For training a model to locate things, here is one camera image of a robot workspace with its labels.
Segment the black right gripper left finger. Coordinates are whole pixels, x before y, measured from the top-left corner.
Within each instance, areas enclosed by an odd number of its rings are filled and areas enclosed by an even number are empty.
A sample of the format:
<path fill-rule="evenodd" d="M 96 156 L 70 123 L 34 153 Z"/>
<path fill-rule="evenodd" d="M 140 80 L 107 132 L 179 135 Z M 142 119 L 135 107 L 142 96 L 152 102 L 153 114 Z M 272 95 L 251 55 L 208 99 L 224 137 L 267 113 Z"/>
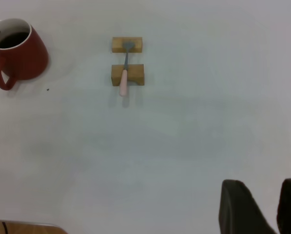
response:
<path fill-rule="evenodd" d="M 274 234 L 247 186 L 239 180 L 222 182 L 219 208 L 222 234 Z"/>

